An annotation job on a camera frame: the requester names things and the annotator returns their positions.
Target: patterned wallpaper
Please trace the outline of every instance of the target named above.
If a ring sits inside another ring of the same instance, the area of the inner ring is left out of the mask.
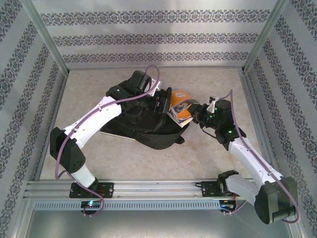
[[[67,66],[242,66],[276,0],[34,0]]]
[[[0,238],[44,150],[64,76],[18,0],[0,1]]]
[[[249,72],[279,169],[298,184],[308,237],[317,237],[317,6],[291,0]]]

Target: beige floor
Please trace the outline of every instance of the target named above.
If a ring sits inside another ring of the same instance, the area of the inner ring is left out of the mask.
[[[71,70],[62,98],[56,126],[64,128],[94,107],[105,92],[128,79],[134,69]],[[156,78],[155,70],[149,74]],[[259,150],[250,113],[236,69],[161,68],[164,88],[185,90],[201,103],[210,95],[234,93],[234,107],[239,126]],[[221,172],[248,172],[222,145],[191,123],[183,133],[185,143],[165,150],[153,150],[136,141],[97,132],[85,145],[86,164],[99,179],[195,179],[216,178]],[[41,179],[54,178],[55,160],[47,154]]]

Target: wall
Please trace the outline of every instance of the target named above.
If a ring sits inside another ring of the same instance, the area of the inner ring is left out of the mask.
[[[242,66],[276,0],[35,0],[70,69]]]
[[[317,5],[290,1],[248,72],[285,176],[298,184],[308,237],[317,237]]]
[[[18,0],[0,1],[0,238],[10,233],[25,183],[49,134],[65,79]]]

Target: enclosure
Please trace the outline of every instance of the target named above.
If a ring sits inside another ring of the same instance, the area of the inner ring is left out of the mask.
[[[316,0],[1,0],[0,7],[0,237],[229,237],[238,228],[238,237],[317,237]],[[114,199],[97,222],[70,209],[69,177],[54,180],[51,130],[150,64],[164,89],[201,104],[233,89],[239,127],[297,182],[300,223],[265,226],[250,204],[232,217],[212,206],[191,209],[203,202],[191,183],[228,170],[250,178],[192,122],[185,142],[164,150],[97,132],[83,153],[94,176],[118,184]],[[188,211],[114,209],[154,200],[161,210],[175,202]],[[84,223],[90,228],[69,229]]]

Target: orange book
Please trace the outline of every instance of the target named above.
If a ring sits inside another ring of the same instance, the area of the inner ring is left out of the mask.
[[[195,103],[196,100],[184,91],[172,91],[171,95],[171,107],[167,113],[180,127],[188,124],[193,118],[187,109]]]

